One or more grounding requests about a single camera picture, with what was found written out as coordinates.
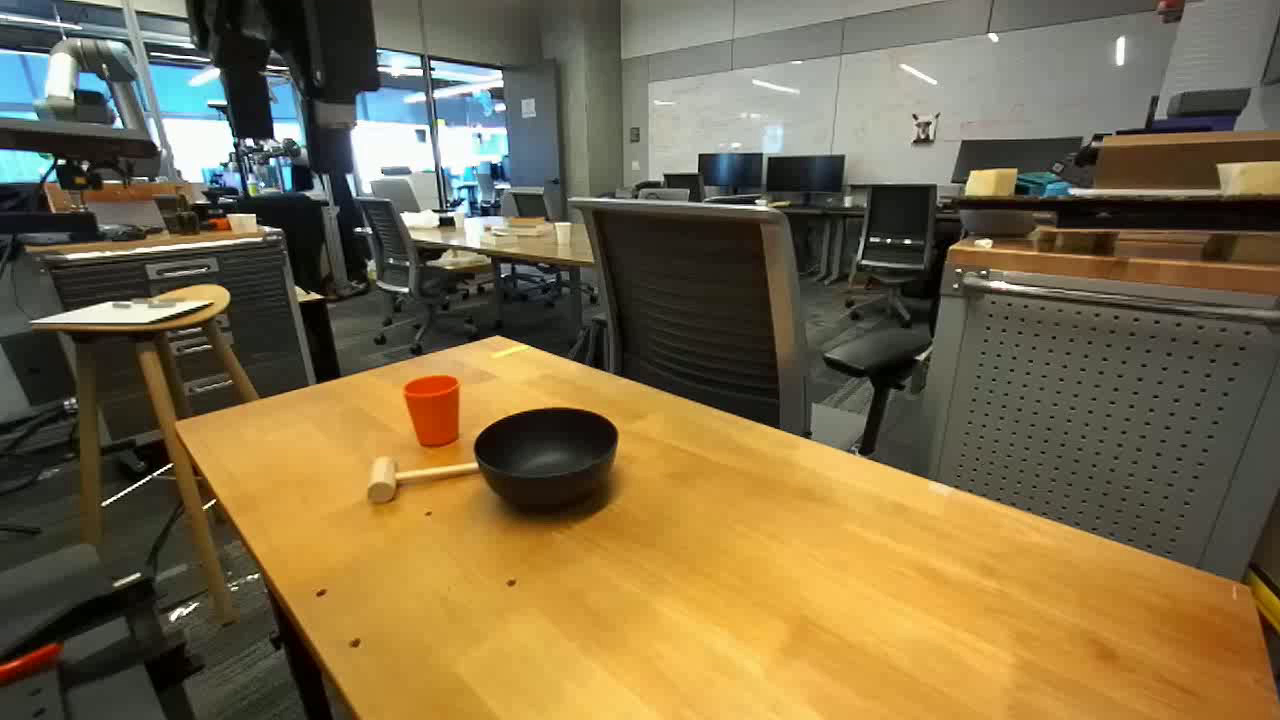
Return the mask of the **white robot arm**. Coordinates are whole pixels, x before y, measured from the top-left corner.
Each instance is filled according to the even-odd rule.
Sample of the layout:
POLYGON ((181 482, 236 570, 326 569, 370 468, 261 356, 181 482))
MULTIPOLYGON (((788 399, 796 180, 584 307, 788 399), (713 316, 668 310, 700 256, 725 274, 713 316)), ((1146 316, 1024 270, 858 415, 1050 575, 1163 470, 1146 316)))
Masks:
POLYGON ((379 89, 370 0, 182 0, 197 48, 219 69, 236 141, 267 141, 262 69, 280 59, 305 115, 307 163, 351 171, 354 96, 379 89))

